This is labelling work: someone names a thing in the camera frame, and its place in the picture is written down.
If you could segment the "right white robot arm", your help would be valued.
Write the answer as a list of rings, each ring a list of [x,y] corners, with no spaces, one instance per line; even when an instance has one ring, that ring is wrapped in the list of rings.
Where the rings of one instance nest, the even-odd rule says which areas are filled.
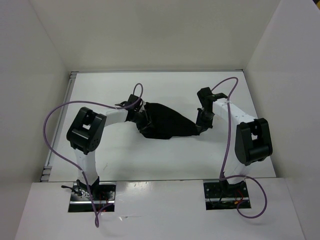
[[[201,104],[195,123],[199,133],[213,127],[214,116],[227,122],[228,153],[222,162],[219,191],[229,197],[249,174],[251,164],[262,162],[273,153],[269,124],[264,118],[245,113],[224,93],[213,94],[209,87],[200,89],[197,97]]]

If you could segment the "black skirt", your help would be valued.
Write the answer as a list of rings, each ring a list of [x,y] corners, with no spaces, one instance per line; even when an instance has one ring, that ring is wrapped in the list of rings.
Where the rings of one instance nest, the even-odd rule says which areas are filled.
[[[200,134],[193,121],[163,104],[147,102],[144,109],[145,118],[136,126],[145,138],[169,140]]]

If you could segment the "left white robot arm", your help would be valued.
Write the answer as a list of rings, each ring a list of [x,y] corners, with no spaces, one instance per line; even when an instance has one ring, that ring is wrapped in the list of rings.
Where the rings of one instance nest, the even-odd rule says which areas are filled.
[[[79,195],[94,200],[103,192],[96,169],[96,149],[101,143],[104,129],[117,123],[136,123],[144,119],[145,104],[141,98],[131,94],[127,101],[117,104],[106,113],[80,108],[66,134],[66,139],[74,149],[76,165],[80,167],[76,180]]]

